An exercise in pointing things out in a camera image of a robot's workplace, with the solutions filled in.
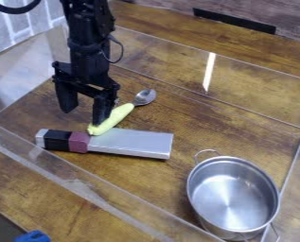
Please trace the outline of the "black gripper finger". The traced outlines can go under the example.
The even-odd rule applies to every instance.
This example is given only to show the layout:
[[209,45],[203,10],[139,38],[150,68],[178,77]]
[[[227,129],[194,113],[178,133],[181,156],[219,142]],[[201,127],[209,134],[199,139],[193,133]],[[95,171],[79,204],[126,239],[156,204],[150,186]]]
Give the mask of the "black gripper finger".
[[112,107],[115,105],[115,99],[107,96],[96,95],[94,97],[92,104],[92,125],[99,126],[102,122],[108,118]]
[[64,113],[70,113],[79,105],[78,92],[63,82],[55,83],[59,108]]

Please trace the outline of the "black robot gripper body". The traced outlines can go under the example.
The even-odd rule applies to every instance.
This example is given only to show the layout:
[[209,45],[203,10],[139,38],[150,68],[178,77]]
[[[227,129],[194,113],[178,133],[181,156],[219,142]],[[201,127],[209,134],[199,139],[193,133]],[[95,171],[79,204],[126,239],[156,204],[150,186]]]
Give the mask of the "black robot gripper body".
[[70,61],[55,61],[53,83],[67,83],[78,94],[91,98],[96,95],[116,97],[119,84],[108,76],[110,40],[99,43],[79,45],[68,41]]

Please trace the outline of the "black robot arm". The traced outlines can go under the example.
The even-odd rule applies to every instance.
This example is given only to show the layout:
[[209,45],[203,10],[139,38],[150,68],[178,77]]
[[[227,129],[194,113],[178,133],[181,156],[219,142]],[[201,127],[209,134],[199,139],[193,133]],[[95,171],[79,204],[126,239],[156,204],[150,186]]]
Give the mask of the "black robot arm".
[[114,17],[106,0],[60,0],[68,25],[70,62],[52,63],[58,104],[70,113],[78,106],[78,94],[92,98],[92,121],[98,126],[108,118],[120,85],[108,76],[110,32]]

